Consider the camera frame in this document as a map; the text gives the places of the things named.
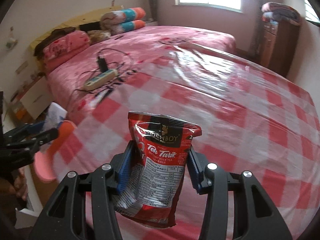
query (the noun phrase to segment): power strip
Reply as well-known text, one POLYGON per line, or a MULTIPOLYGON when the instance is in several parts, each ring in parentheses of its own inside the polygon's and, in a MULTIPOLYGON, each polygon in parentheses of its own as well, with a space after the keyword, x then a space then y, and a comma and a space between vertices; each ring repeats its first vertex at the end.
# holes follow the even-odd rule
POLYGON ((103 72, 99 74, 98 76, 95 76, 89 80, 87 80, 82 89, 86 91, 90 91, 93 89, 97 89, 101 86, 103 86, 105 83, 109 82, 113 78, 115 78, 118 75, 118 71, 116 69, 109 69, 106 72, 103 72))

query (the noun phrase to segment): metal screw cap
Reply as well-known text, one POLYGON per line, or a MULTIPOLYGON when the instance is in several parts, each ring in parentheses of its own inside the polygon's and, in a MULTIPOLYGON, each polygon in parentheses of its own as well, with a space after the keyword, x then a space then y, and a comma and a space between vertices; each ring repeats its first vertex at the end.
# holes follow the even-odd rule
POLYGON ((250 171, 244 171, 243 175, 247 178, 250 178, 252 176, 252 173, 250 171))
POLYGON ((215 170, 218 166, 215 163, 208 163, 207 165, 209 170, 215 170))
POLYGON ((76 176, 76 173, 74 172, 74 171, 70 171, 69 173, 68 173, 68 177, 69 178, 74 178, 76 176))
POLYGON ((108 170, 110 170, 111 169, 111 165, 110 164, 103 164, 102 165, 102 169, 104 170, 104 171, 108 171, 108 170))

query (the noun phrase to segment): plastic bag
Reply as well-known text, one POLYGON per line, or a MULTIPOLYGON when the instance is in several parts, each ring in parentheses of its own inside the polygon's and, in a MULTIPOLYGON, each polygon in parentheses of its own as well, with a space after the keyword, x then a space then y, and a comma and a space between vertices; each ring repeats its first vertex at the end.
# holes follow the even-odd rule
POLYGON ((133 163, 129 183, 114 196, 117 212, 155 228, 175 225, 188 150, 201 128, 166 115, 129 112, 129 129, 140 158, 133 163))
MULTIPOLYGON (((47 131, 51 128, 59 128, 60 124, 65 120, 67 111, 57 103, 51 103, 48 109, 47 116, 45 117, 44 126, 42 131, 47 131)), ((40 147, 40 151, 45 153, 52 145, 53 141, 48 142, 40 147)))

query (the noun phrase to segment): wooden dresser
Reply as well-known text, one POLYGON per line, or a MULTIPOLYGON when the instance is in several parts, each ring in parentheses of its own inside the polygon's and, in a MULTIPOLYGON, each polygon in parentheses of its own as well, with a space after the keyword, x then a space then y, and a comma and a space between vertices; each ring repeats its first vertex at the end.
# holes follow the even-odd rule
POLYGON ((286 77, 296 49, 300 26, 287 21, 263 22, 260 65, 286 77))

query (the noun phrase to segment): blue gripper pad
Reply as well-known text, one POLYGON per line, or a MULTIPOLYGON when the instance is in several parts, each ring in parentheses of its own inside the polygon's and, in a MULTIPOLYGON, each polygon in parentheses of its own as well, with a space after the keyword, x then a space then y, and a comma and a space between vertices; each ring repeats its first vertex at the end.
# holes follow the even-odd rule
POLYGON ((122 191, 124 191, 125 187, 128 184, 130 174, 131 174, 131 158, 132 155, 135 153, 135 147, 134 147, 134 142, 130 141, 129 144, 127 145, 126 150, 124 153, 122 153, 122 164, 117 172, 118 178, 118 186, 116 188, 116 191, 118 194, 121 194, 122 191))
POLYGON ((187 167, 193 188, 199 194, 202 191, 201 177, 203 179, 203 171, 201 172, 196 164, 196 152, 191 148, 187 160, 187 167))
POLYGON ((27 131, 30 134, 40 133, 44 126, 44 121, 37 122, 28 126, 27 131))

